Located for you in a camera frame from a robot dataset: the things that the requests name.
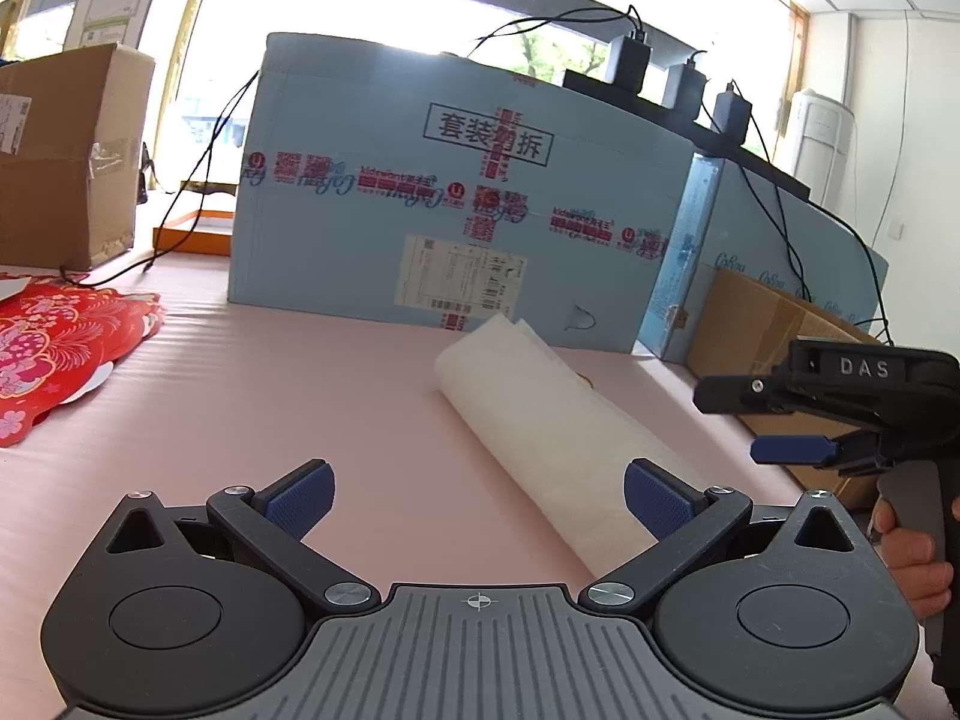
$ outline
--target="wall outlet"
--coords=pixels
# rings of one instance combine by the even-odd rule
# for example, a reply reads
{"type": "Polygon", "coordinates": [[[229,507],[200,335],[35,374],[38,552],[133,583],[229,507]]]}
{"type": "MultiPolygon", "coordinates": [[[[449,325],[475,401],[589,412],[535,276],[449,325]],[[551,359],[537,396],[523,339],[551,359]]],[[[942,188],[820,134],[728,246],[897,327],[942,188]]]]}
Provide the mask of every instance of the wall outlet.
{"type": "Polygon", "coordinates": [[[901,240],[904,237],[904,223],[898,218],[892,218],[890,226],[887,228],[887,237],[893,238],[894,241],[901,240]]]}

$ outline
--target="air conditioner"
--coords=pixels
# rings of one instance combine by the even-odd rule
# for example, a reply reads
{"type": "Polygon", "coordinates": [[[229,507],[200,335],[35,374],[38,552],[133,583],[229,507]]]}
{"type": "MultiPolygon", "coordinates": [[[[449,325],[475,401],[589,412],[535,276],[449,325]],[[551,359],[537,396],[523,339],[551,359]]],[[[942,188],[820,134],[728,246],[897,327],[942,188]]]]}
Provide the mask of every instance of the air conditioner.
{"type": "Polygon", "coordinates": [[[781,167],[810,187],[810,201],[836,212],[853,133],[853,111],[810,89],[793,95],[781,167]]]}

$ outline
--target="brown cardboard box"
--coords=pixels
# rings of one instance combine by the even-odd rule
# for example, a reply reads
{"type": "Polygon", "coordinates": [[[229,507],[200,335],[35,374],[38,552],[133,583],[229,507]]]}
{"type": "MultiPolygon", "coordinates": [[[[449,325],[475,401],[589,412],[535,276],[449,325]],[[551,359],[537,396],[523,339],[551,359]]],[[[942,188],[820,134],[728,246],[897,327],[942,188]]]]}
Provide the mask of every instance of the brown cardboard box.
{"type": "Polygon", "coordinates": [[[133,245],[153,73],[117,45],[0,68],[0,263],[88,271],[133,245]]]}
{"type": "MultiPolygon", "coordinates": [[[[794,295],[729,269],[717,269],[686,364],[697,376],[764,375],[784,360],[791,338],[798,337],[877,343],[794,295]]],[[[836,437],[856,429],[802,413],[741,419],[757,435],[836,437]]],[[[789,470],[808,490],[831,490],[848,509],[870,507],[877,499],[874,477],[842,479],[834,471],[809,466],[789,466],[789,470]]]]}

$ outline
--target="barcode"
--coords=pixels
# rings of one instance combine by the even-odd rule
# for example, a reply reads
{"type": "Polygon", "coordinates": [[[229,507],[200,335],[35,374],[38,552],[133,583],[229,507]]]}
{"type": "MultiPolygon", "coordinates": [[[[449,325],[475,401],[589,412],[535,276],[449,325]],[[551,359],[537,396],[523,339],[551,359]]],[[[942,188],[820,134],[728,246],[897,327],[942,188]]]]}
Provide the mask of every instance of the barcode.
{"type": "Polygon", "coordinates": [[[488,276],[487,285],[480,296],[480,305],[487,311],[499,311],[502,306],[500,282],[496,276],[488,276]]]}
{"type": "Polygon", "coordinates": [[[430,308],[439,308],[443,311],[453,311],[457,314],[469,314],[473,306],[469,303],[458,303],[456,300],[430,300],[430,308]]]}

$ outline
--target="shipping label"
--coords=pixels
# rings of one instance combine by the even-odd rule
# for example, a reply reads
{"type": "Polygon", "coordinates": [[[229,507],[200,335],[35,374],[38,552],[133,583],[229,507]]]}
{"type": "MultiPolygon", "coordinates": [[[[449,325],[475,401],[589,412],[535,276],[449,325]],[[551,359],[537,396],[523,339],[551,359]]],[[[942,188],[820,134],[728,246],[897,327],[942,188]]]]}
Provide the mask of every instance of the shipping label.
{"type": "Polygon", "coordinates": [[[526,269],[527,258],[509,252],[408,235],[394,303],[466,319],[510,317],[526,269]]]}
{"type": "Polygon", "coordinates": [[[31,102],[20,95],[0,95],[0,151],[16,154],[20,148],[31,102]]]}

